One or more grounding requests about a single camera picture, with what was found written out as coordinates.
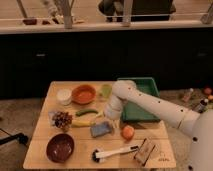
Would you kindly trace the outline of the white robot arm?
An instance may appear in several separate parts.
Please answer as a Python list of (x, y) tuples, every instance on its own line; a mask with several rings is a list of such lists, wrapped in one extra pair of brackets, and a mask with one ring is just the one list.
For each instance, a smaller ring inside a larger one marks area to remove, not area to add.
[(132, 102), (191, 138), (188, 171), (213, 171), (213, 109), (200, 114), (184, 106), (143, 93), (132, 80), (118, 80), (104, 108), (118, 120), (127, 102)]

